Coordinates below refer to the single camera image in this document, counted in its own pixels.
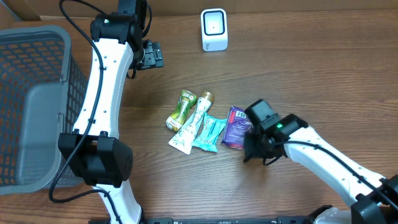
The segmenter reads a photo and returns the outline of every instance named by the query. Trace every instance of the purple box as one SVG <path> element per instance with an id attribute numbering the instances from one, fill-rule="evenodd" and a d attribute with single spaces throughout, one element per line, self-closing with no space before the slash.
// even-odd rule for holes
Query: purple box
<path id="1" fill-rule="evenodd" d="M 248 116 L 243 109 L 232 106 L 227 121 L 221 143 L 235 149 L 243 149 L 244 134 L 252 128 Z"/>

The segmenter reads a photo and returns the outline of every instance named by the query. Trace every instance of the wooden tabletop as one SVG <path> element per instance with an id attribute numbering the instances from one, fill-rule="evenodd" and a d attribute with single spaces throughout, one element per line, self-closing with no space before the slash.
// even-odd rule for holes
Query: wooden tabletop
<path id="1" fill-rule="evenodd" d="M 332 145 L 386 177 L 398 160 L 398 10 L 282 12 L 228 16 L 229 46 L 201 49 L 200 16 L 154 17 L 148 38 L 162 46 L 165 67 L 126 80 L 120 139 L 134 152 L 130 182 L 148 217 L 264 218 L 307 215 L 324 204 L 347 208 L 309 170 L 280 159 L 243 164 L 243 152 L 217 144 L 217 154 L 170 147 L 165 120 L 183 89 L 215 95 L 209 114 L 259 98 L 282 116 L 305 119 Z M 90 20 L 76 22 L 89 32 Z M 65 28 L 86 75 L 88 43 L 66 21 L 14 27 Z M 67 197 L 90 189 L 56 190 Z M 99 195 L 54 204 L 48 190 L 0 199 L 0 223 L 86 223 L 106 218 Z"/>

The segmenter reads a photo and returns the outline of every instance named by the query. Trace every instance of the basket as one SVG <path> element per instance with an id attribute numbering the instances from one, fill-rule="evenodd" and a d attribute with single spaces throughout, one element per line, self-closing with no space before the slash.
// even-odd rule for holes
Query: basket
<path id="1" fill-rule="evenodd" d="M 59 134 L 72 132 L 86 88 L 61 27 L 0 31 L 0 195 L 50 187 L 65 163 Z M 68 167 L 57 187 L 81 181 Z"/>

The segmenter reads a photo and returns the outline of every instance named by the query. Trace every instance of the teal wrapper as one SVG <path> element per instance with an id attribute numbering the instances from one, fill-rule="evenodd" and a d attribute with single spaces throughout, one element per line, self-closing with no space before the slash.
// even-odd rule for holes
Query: teal wrapper
<path id="1" fill-rule="evenodd" d="M 216 142 L 218 136 L 224 130 L 226 119 L 216 119 L 207 113 L 203 122 L 203 130 L 193 142 L 192 146 L 199 147 L 206 151 L 218 152 Z"/>

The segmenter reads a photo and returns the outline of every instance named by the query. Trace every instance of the green snack package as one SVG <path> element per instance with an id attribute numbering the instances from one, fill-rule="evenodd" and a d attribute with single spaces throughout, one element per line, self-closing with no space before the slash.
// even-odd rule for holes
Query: green snack package
<path id="1" fill-rule="evenodd" d="M 188 90 L 182 90 L 176 109 L 166 120 L 166 126 L 173 131 L 179 131 L 188 116 L 189 110 L 196 101 L 197 96 L 195 94 Z"/>
<path id="2" fill-rule="evenodd" d="M 193 142 L 192 146 L 199 147 L 206 151 L 218 152 L 216 142 L 218 136 L 224 130 L 226 119 L 216 119 L 205 113 L 203 130 Z"/>

